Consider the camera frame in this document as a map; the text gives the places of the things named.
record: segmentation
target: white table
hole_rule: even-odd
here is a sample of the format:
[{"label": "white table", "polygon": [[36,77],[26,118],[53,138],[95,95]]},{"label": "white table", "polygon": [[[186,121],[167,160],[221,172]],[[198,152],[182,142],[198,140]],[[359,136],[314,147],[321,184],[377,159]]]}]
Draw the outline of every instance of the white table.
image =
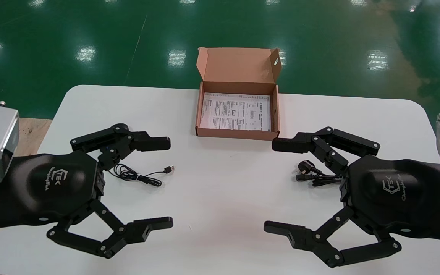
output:
[{"label": "white table", "polygon": [[[169,136],[171,150],[132,153],[123,163],[139,172],[176,172],[161,188],[105,175],[102,202],[123,222],[171,216],[174,227],[150,234],[106,260],[59,246],[48,226],[0,230],[0,274],[438,274],[440,241],[396,236],[402,252],[330,269],[314,254],[292,249],[263,231],[273,220],[316,229],[342,208],[336,185],[312,188],[294,180],[311,154],[280,153],[269,141],[194,135],[197,90],[77,86],[64,98],[39,153],[71,152],[69,141],[113,124]],[[381,144],[382,159],[440,162],[427,116],[414,102],[280,94],[281,136],[332,126]],[[356,157],[342,153],[351,162]],[[71,228],[97,239],[111,233],[96,215]],[[330,242],[338,249],[375,242],[349,222]]]}]

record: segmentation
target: cardboard box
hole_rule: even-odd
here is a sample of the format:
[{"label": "cardboard box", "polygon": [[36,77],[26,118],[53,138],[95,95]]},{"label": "cardboard box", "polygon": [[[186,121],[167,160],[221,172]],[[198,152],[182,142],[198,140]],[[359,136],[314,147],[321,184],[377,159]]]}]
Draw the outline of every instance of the cardboard box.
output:
[{"label": "cardboard box", "polygon": [[[198,49],[197,68],[203,79],[199,87],[196,135],[214,138],[272,141],[280,133],[278,85],[281,72],[279,49],[204,48]],[[270,95],[271,131],[201,128],[205,92],[217,94]]]}]

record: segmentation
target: wooden floor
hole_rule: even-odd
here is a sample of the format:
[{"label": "wooden floor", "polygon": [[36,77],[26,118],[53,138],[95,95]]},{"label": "wooden floor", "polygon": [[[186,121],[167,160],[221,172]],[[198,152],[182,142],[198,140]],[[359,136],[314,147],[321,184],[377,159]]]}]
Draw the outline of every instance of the wooden floor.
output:
[{"label": "wooden floor", "polygon": [[19,143],[15,155],[34,155],[37,153],[52,120],[20,118]]}]

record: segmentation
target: instruction manual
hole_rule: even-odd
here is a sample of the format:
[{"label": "instruction manual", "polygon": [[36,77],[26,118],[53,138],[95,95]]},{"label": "instruction manual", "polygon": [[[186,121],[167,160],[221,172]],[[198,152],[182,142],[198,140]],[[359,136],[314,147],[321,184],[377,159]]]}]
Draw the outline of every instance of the instruction manual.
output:
[{"label": "instruction manual", "polygon": [[271,98],[255,94],[212,94],[203,97],[201,128],[271,131]]}]

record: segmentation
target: box flap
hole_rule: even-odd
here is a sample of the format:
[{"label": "box flap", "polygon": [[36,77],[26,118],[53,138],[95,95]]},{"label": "box flap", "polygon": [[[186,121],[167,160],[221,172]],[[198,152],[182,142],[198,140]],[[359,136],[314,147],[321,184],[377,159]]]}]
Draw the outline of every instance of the box flap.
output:
[{"label": "box flap", "polygon": [[269,60],[271,61],[271,70],[273,71],[273,79],[274,82],[278,80],[278,76],[281,72],[281,59],[280,59],[280,50],[278,48],[271,50],[271,55],[269,56]]},{"label": "box flap", "polygon": [[275,84],[281,71],[278,49],[200,47],[198,51],[197,67],[205,82]]}]

